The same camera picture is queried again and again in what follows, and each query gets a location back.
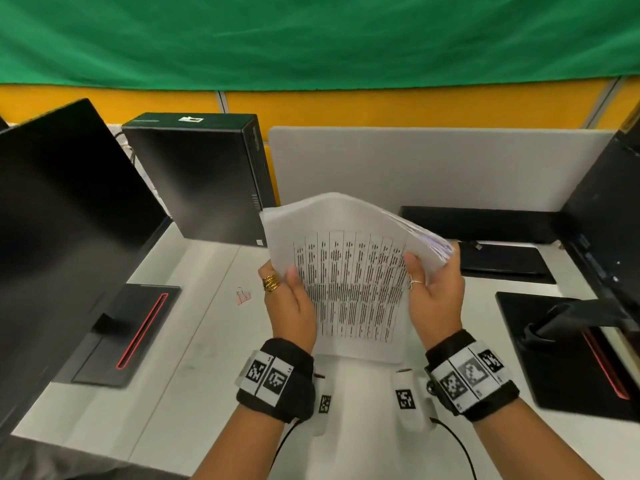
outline person's left hand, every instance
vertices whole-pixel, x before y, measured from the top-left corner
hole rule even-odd
[[[265,279],[272,274],[278,275],[268,260],[258,275]],[[273,338],[286,339],[311,354],[316,344],[316,310],[295,267],[287,270],[285,279],[274,291],[264,294],[264,304]]]

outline green fabric backdrop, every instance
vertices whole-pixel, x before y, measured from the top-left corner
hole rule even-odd
[[[0,83],[355,89],[640,73],[640,0],[0,0]]]

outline red trim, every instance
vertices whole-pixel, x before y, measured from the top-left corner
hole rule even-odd
[[[591,352],[593,352],[594,357],[596,357],[598,364],[600,364],[600,368],[602,369],[602,371],[604,372],[604,375],[609,380],[609,384],[611,384],[611,387],[613,387],[613,390],[616,392],[616,395],[620,399],[631,401],[631,398],[629,397],[629,393],[627,392],[627,389],[625,389],[622,382],[620,382],[620,379],[616,374],[616,372],[613,370],[613,367],[611,366],[609,359],[607,359],[606,355],[604,355],[604,352],[600,348],[598,341],[593,336],[591,331],[589,330],[583,331],[582,336],[587,341],[587,344],[589,345]]]
[[[147,333],[147,330],[149,330],[149,327],[151,327],[151,323],[154,322],[156,316],[158,315],[158,313],[160,313],[160,309],[162,309],[162,307],[164,306],[164,302],[167,298],[169,298],[169,293],[162,293],[158,297],[156,304],[153,306],[153,308],[151,308],[151,311],[147,315],[147,318],[145,318],[145,321],[142,322],[142,325],[140,325],[138,332],[131,340],[131,343],[127,347],[127,350],[125,350],[124,354],[122,354],[120,361],[116,365],[117,370],[121,371],[127,366],[129,361],[131,360],[131,357],[133,357],[133,354],[136,353],[136,349],[140,345],[140,342],[142,342],[142,339],[145,338],[145,334]]]

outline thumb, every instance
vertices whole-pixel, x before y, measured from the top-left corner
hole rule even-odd
[[[300,280],[300,275],[295,266],[288,268],[285,274],[285,281],[289,285],[289,288],[291,288],[291,291],[293,291],[293,296],[296,297],[301,312],[304,312],[309,306],[313,307],[313,303],[305,291],[305,286],[302,280]]]
[[[419,283],[414,283],[412,290],[416,288],[423,288],[426,290],[426,275],[424,273],[424,268],[422,267],[422,263],[420,262],[420,258],[415,254],[406,252],[403,254],[404,258],[404,266],[406,267],[406,272],[409,273],[411,278],[414,281],[420,281]]]

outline stack of paper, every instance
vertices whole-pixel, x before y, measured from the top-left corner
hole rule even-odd
[[[316,307],[318,354],[383,362],[404,358],[409,327],[403,252],[427,273],[449,259],[440,236],[375,205],[322,194],[260,213],[271,262],[298,269]]]

